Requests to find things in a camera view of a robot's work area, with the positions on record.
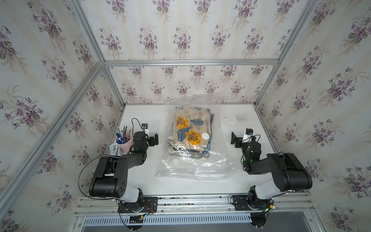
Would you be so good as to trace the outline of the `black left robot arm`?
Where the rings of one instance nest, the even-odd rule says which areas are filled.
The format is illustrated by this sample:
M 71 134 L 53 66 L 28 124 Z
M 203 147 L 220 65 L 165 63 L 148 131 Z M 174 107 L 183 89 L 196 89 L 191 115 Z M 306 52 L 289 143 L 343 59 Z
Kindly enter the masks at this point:
M 101 157 L 91 180 L 89 196 L 100 200 L 113 198 L 125 203 L 141 204 L 143 192 L 128 185 L 128 171 L 143 165 L 148 148 L 158 144 L 157 133 L 148 136 L 144 131 L 138 131 L 133 136 L 133 145 L 128 154 Z

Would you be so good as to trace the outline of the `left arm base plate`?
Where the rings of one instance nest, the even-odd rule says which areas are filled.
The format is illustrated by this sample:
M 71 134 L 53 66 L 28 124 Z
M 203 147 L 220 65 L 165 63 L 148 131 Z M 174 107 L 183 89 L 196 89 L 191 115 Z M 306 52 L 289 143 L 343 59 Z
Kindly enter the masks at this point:
M 120 201 L 117 212 L 120 214 L 128 213 L 156 213 L 158 206 L 158 197 L 139 198 L 135 203 L 126 203 Z

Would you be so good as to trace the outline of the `beige floral fleece blanket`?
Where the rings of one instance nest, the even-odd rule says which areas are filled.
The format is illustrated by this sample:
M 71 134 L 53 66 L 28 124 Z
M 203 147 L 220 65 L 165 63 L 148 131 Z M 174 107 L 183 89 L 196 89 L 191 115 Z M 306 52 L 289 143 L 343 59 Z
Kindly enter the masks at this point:
M 214 115 L 206 107 L 177 106 L 174 109 L 171 144 L 176 150 L 206 153 L 210 150 Z M 202 133 L 210 134 L 209 140 Z

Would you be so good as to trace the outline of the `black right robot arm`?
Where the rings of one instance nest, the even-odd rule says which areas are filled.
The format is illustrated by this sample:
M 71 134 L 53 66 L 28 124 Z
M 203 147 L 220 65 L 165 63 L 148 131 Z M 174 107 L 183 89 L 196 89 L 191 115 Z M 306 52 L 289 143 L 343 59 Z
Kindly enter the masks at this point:
M 313 181 L 293 153 L 272 153 L 261 159 L 260 135 L 246 129 L 243 137 L 231 133 L 231 144 L 242 151 L 241 165 L 249 175 L 271 174 L 271 178 L 262 184 L 252 186 L 247 195 L 233 195 L 231 204 L 237 211 L 265 210 L 273 206 L 273 198 L 288 191 L 308 190 Z

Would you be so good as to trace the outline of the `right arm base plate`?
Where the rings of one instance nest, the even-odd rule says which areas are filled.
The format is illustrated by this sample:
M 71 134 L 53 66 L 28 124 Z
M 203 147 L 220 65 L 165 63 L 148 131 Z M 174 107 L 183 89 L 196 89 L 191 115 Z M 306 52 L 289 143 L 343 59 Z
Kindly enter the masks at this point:
M 230 204 L 234 206 L 236 211 L 268 212 L 272 209 L 273 203 L 273 199 L 262 200 L 248 195 L 233 195 L 230 197 Z

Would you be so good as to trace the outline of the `clear plastic vacuum bag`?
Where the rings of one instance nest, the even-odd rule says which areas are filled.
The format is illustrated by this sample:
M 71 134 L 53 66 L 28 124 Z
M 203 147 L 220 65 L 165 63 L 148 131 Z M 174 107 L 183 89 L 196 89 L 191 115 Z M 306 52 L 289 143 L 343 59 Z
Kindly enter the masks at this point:
M 214 115 L 210 150 L 200 153 L 193 150 L 176 150 L 171 144 L 174 109 L 177 106 L 206 107 Z M 192 95 L 166 103 L 166 129 L 164 151 L 157 177 L 177 177 L 194 180 L 221 180 L 229 177 L 234 169 L 226 149 L 221 126 L 221 104 L 216 97 Z

